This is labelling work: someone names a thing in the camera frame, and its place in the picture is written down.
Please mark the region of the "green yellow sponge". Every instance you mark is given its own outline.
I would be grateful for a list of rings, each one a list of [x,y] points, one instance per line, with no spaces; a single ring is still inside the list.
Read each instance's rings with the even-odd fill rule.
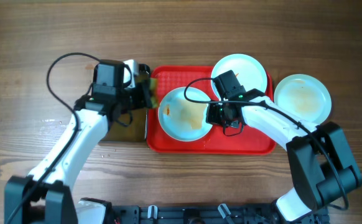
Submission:
[[[154,109],[158,107],[157,84],[156,78],[148,78],[138,83],[141,88],[142,102],[145,108]]]

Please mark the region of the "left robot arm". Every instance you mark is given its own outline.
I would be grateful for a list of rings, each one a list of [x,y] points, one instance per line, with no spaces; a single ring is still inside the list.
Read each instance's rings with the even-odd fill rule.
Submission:
[[[135,60],[100,60],[86,94],[46,157],[26,177],[12,176],[4,190],[5,223],[112,223],[112,204],[85,198],[74,203],[72,189],[94,147],[113,123],[128,127],[122,114],[155,107],[151,70]]]

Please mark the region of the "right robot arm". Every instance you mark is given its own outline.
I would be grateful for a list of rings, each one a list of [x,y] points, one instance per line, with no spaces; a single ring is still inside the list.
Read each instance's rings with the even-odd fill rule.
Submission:
[[[362,175],[346,136],[333,122],[315,124],[276,106],[263,92],[245,90],[233,71],[211,77],[218,101],[207,121],[223,128],[249,126],[287,151],[293,188],[275,201],[283,222],[293,222],[325,208],[362,186]]]

